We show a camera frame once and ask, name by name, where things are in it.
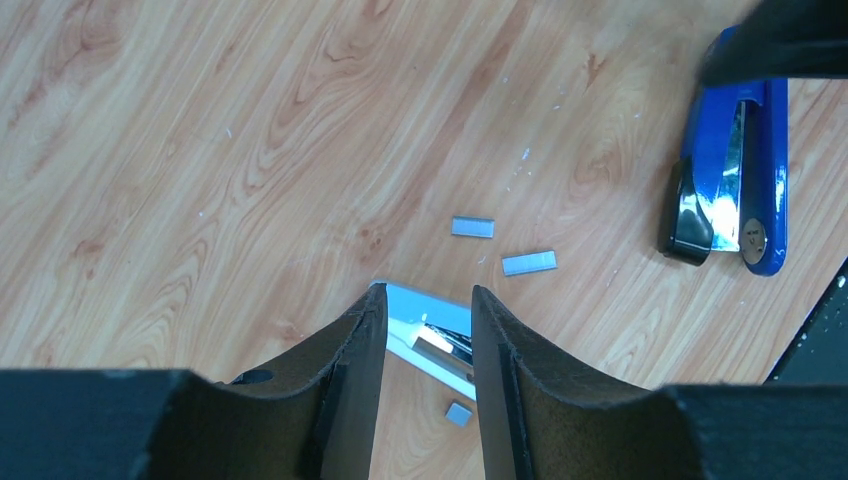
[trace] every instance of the shiny metal surface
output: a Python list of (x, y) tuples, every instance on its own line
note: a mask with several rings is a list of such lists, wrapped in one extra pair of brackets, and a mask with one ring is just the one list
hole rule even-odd
[(713, 226), (712, 249), (714, 251), (739, 251), (739, 212), (745, 145), (745, 115), (745, 102), (737, 103), (718, 195), (705, 208), (705, 213)]
[(749, 218), (742, 229), (742, 258), (749, 265), (760, 262), (768, 244), (766, 231), (762, 222), (756, 218)]
[(451, 235), (492, 238), (495, 236), (495, 221), (489, 218), (453, 217)]
[(476, 401), (471, 368), (471, 310), (402, 285), (386, 285), (386, 349)]
[(448, 407), (445, 418), (456, 426), (464, 428), (468, 425), (468, 421), (471, 420), (472, 415), (474, 415), (474, 412), (470, 408), (454, 400), (451, 406)]
[(503, 259), (503, 268), (504, 275), (507, 277), (553, 270), (556, 268), (556, 254), (553, 250), (549, 250), (517, 257), (506, 257)]

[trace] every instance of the metal stapler top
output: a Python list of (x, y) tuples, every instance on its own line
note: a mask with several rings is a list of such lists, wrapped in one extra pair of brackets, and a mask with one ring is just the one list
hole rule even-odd
[[(707, 52), (727, 42), (724, 30)], [(785, 78), (700, 87), (672, 170), (660, 251), (700, 265), (741, 252), (757, 275), (780, 270), (787, 247), (789, 100)]]

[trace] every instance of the wooden floor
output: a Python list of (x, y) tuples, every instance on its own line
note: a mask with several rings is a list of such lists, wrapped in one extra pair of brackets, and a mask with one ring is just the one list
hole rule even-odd
[[(610, 374), (757, 382), (848, 254), (848, 88), (791, 84), (790, 251), (654, 250), (731, 0), (0, 2), (0, 365), (215, 380), (374, 278), (486, 285)], [(491, 241), (449, 235), (495, 218)], [(504, 278), (554, 249), (560, 268)], [(386, 358), (374, 478), (480, 478), (451, 394)]]

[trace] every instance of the wood grain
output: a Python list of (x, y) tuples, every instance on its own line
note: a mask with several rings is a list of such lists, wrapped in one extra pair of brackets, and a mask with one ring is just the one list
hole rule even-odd
[[(229, 380), (388, 278), (489, 286), (639, 385), (760, 381), (848, 254), (845, 84), (791, 83), (777, 277), (653, 246), (693, 72), (745, 7), (0, 2), (0, 365)], [(559, 270), (503, 277), (541, 249)], [(476, 430), (392, 358), (374, 475), (481, 476)]]

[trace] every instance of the staple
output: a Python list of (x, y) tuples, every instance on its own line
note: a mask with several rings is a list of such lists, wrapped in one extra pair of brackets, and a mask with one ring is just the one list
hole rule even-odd
[(515, 257), (504, 257), (502, 262), (504, 275), (507, 277), (525, 273), (543, 272), (557, 268), (556, 254), (553, 250)]
[(488, 218), (453, 217), (451, 235), (461, 237), (493, 238), (495, 221)]
[(468, 425), (468, 421), (471, 420), (472, 415), (473, 412), (470, 408), (454, 400), (451, 402), (447, 413), (445, 413), (445, 418), (458, 427), (465, 427)]

